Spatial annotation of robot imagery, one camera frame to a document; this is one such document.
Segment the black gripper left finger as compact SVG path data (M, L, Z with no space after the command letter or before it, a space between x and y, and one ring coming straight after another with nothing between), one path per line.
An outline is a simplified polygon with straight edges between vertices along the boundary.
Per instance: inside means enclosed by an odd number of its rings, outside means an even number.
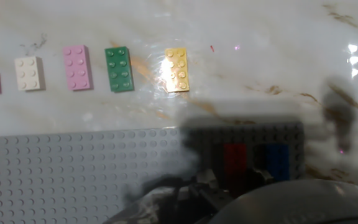
M124 202L123 210L103 224L208 223L232 197L208 169L189 180L163 175L145 182L138 191L128 192Z

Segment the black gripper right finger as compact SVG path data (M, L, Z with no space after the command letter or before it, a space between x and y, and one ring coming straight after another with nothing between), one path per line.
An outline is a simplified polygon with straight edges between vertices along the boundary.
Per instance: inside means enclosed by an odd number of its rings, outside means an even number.
M267 170L247 170L247 190L254 190L274 183L274 178Z

